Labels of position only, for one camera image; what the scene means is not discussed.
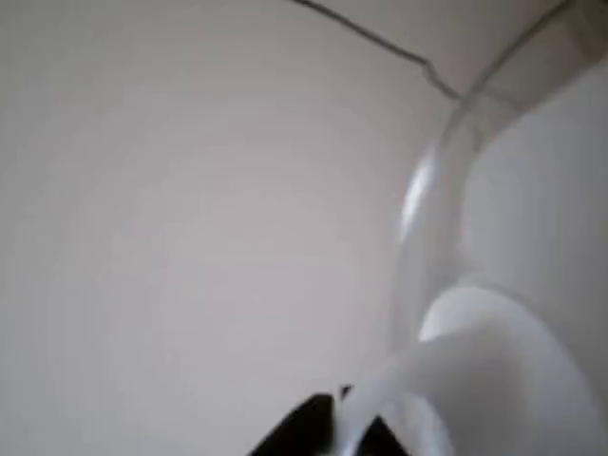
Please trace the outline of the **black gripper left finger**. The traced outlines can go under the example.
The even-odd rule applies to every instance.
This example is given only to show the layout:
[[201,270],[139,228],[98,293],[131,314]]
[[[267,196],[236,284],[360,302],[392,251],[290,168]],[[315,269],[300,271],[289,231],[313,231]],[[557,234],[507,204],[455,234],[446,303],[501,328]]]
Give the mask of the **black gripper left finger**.
[[332,395],[315,393],[290,410],[251,450],[252,455],[320,455],[333,443]]

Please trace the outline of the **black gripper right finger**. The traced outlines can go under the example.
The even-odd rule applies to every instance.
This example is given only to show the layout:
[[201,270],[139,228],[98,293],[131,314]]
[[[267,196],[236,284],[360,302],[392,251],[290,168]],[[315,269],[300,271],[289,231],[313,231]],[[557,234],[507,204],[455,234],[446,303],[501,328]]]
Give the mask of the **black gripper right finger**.
[[408,456],[409,452],[398,441],[382,417],[370,424],[360,442],[360,454],[370,456]]

